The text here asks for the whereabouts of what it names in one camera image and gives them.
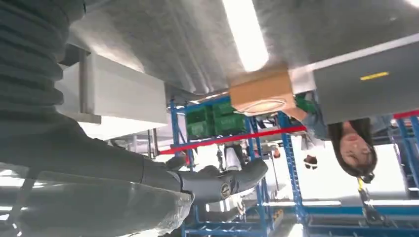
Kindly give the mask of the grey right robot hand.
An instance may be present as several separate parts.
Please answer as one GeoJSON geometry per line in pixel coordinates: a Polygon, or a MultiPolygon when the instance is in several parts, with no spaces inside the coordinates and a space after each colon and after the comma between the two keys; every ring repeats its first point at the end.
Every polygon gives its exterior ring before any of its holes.
{"type": "Polygon", "coordinates": [[[194,204],[253,188],[267,165],[175,171],[89,138],[58,113],[0,114],[0,234],[121,237],[178,229],[194,204]]]}

